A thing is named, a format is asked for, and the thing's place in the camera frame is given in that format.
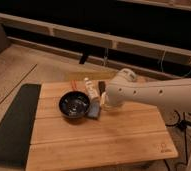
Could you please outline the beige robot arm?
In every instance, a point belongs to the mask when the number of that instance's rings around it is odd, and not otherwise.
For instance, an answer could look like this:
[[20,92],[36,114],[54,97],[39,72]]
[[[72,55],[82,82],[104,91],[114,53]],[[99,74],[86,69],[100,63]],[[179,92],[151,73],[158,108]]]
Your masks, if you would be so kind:
[[[191,113],[191,78],[137,82],[136,74],[124,68],[107,83],[104,104],[117,107],[126,101],[166,106]],[[191,127],[191,122],[184,120],[183,123]],[[191,171],[191,155],[186,171]]]

